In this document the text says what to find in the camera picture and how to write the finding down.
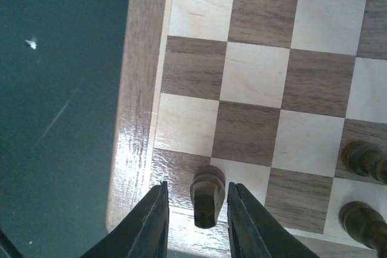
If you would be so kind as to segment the dark chess piece corner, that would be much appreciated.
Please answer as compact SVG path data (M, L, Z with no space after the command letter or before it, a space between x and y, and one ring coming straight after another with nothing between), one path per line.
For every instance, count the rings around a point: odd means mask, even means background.
M370 205L360 201L345 204L339 211L339 223L356 242L386 257L386 221Z

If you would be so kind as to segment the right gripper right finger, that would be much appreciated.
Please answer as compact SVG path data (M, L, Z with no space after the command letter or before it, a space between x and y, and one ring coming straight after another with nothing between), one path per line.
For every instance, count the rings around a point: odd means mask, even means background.
M227 220L232 257L317 257L241 183L229 183Z

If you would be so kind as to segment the dark rook chess piece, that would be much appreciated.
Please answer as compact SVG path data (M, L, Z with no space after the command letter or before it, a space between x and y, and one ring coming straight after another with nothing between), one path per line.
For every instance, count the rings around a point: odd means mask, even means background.
M226 179L216 166L207 165L194 175L190 185L195 226L209 229L217 224L226 195Z

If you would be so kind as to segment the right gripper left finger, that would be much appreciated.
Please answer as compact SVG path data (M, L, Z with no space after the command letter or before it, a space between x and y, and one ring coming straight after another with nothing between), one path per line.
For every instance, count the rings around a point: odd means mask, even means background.
M128 215L83 257L166 257L167 182L153 186Z

